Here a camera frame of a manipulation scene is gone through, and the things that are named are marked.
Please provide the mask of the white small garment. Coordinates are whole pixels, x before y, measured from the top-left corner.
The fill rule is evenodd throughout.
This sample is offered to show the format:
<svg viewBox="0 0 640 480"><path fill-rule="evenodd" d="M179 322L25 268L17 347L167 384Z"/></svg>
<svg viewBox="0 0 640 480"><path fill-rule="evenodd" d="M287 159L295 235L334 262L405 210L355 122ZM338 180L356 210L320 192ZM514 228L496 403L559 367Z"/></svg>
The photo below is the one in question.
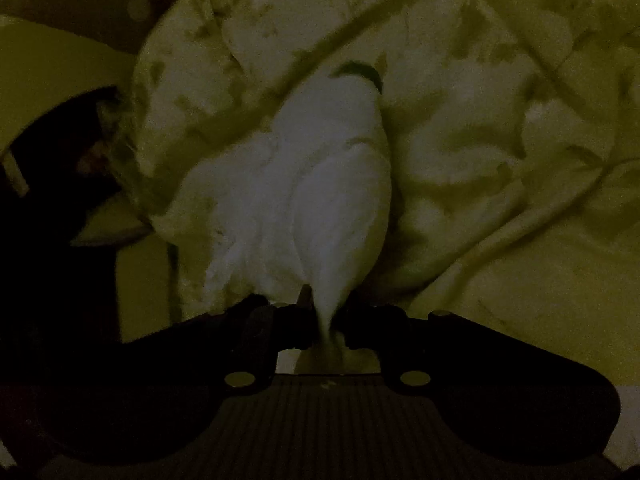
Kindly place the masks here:
<svg viewBox="0 0 640 480"><path fill-rule="evenodd" d="M381 255L392 165L378 71L347 62L303 84L270 127L198 162L155 231L178 250L186 318L247 296L294 304L311 292L320 340L311 366L345 369L332 321Z"/></svg>

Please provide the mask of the dark round chair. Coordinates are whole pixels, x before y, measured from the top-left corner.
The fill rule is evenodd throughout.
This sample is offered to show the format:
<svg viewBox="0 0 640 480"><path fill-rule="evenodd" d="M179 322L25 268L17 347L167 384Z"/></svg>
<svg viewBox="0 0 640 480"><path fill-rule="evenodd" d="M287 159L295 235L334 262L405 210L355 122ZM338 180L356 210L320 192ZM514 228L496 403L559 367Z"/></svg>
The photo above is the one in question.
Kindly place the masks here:
<svg viewBox="0 0 640 480"><path fill-rule="evenodd" d="M82 92L30 122L1 155L1 338L24 330L119 344L116 255L150 226L108 160L124 96Z"/></svg>

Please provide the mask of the patterned light bed sheet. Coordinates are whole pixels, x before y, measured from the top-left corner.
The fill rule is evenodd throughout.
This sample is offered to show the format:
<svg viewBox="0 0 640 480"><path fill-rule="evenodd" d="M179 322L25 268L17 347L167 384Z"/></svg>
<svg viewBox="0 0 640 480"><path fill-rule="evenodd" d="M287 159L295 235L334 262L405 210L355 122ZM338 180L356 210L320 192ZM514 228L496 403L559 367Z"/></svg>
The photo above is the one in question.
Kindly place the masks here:
<svg viewBox="0 0 640 480"><path fill-rule="evenodd" d="M137 57L113 165L153 225L303 84L371 65L392 203L354 290L634 385L638 27L639 0L177 0Z"/></svg>

